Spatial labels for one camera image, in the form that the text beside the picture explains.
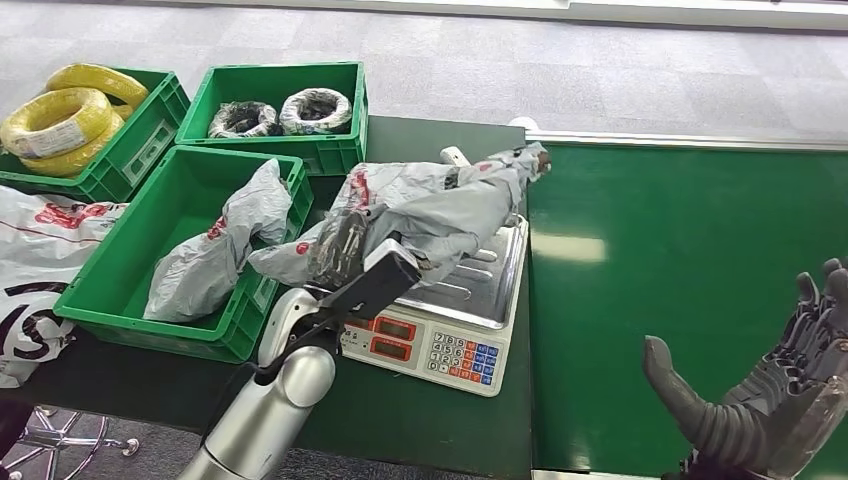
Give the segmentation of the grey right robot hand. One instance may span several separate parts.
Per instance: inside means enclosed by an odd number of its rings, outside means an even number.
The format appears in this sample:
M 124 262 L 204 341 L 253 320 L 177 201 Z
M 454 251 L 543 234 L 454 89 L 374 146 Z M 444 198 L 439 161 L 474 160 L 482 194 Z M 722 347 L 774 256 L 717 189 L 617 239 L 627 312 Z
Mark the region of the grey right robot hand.
M 799 298 L 779 342 L 718 403 L 674 369 L 666 342 L 643 340 L 643 373 L 691 450 L 666 479 L 794 479 L 847 414 L 847 263 L 825 285 L 796 278 Z

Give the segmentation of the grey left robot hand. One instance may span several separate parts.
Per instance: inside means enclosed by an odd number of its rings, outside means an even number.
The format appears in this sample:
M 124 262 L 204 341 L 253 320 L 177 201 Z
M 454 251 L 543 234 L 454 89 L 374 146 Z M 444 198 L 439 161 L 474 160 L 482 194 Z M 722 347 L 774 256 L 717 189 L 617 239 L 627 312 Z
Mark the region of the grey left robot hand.
M 363 272 L 369 214 L 367 210 L 345 209 L 324 222 L 310 248 L 311 283 L 325 290 L 337 290 Z

